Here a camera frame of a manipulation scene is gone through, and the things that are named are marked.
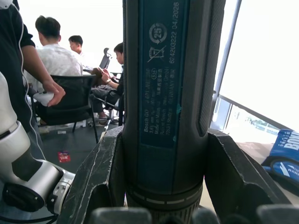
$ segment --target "chair leg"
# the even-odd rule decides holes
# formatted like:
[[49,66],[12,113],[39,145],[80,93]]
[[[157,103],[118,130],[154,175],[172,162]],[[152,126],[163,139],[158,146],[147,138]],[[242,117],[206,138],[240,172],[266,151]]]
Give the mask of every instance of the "chair leg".
[[97,127],[96,127],[96,125],[95,125],[95,120],[94,120],[93,110],[92,110],[92,112],[91,112],[91,116],[92,116],[92,119],[93,119],[93,130],[94,130],[95,140],[96,140],[96,142],[97,142],[97,144],[98,144],[98,142],[99,142],[99,138],[98,138]]
[[118,115],[118,126],[122,126],[123,123],[122,121],[123,121],[123,111],[120,110]]
[[75,129],[76,129],[76,122],[74,123],[74,126],[73,126],[73,133],[75,132]]

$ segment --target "white shirt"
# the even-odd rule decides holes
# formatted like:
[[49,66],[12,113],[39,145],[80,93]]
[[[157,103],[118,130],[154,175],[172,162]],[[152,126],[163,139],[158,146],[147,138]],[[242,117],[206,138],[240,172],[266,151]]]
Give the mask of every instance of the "white shirt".
[[[48,44],[36,49],[46,70],[54,76],[81,76],[83,67],[80,56],[70,50],[61,47],[59,44]],[[33,88],[38,92],[43,91],[43,85],[28,72],[24,75]]]
[[83,65],[83,69],[92,70],[93,68],[91,66],[88,66],[88,58],[87,58],[86,54],[83,51],[81,51],[80,56],[81,56],[81,62]]

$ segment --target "white wall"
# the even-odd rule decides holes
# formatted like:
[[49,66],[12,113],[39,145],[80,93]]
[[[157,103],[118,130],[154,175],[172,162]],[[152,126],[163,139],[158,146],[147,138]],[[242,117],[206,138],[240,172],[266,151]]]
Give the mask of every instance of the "white wall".
[[83,50],[98,66],[106,47],[113,49],[123,40],[122,0],[18,0],[20,13],[33,41],[38,40],[35,21],[40,16],[53,17],[61,25],[60,44],[70,49],[68,39],[81,35]]

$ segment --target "black mesh chair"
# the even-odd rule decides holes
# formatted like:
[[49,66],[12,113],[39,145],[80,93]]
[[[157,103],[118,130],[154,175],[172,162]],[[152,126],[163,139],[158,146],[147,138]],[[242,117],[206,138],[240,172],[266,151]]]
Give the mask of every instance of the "black mesh chair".
[[[108,52],[109,51],[109,48],[105,48],[104,49],[104,56],[102,58],[102,61],[99,65],[99,67],[101,69],[107,69],[109,64],[110,64],[110,60],[112,58],[112,55]],[[89,69],[83,69],[83,71],[87,71],[87,72],[90,72],[91,70]]]
[[65,96],[56,106],[45,107],[41,103],[33,103],[35,113],[48,125],[64,125],[74,123],[73,132],[79,121],[92,118],[94,124],[94,135],[99,142],[93,107],[90,103],[90,91],[95,75],[66,77],[52,76],[54,81],[65,91]]
[[[123,117],[123,112],[124,112],[124,95],[120,96],[120,98],[117,100],[116,104],[111,104],[111,103],[107,102],[107,97],[112,92],[116,93],[117,90],[111,89],[106,94],[106,96],[105,96],[104,99],[97,98],[93,94],[90,95],[91,102],[93,102],[94,100],[97,100],[97,101],[101,102],[104,105],[105,110],[109,111],[109,116],[107,118],[96,119],[96,121],[107,121],[107,124],[104,127],[105,131],[107,131],[108,128],[109,128],[109,125],[111,123],[113,123],[114,121],[116,121],[116,120],[118,120],[118,126],[122,126],[124,124],[124,119],[123,119],[124,118]],[[114,116],[114,110],[116,110],[118,112],[118,116]]]

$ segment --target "human hand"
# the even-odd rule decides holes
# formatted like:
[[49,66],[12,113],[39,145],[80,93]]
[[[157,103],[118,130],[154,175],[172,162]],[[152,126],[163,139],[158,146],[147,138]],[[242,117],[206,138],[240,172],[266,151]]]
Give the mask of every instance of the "human hand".
[[54,97],[53,99],[48,103],[48,106],[54,106],[57,105],[62,97],[65,95],[64,89],[58,85],[54,80],[46,80],[43,82],[43,89],[47,92],[53,92]]
[[109,71],[107,69],[103,69],[101,71],[102,73],[102,80],[107,83],[107,81],[110,79]]

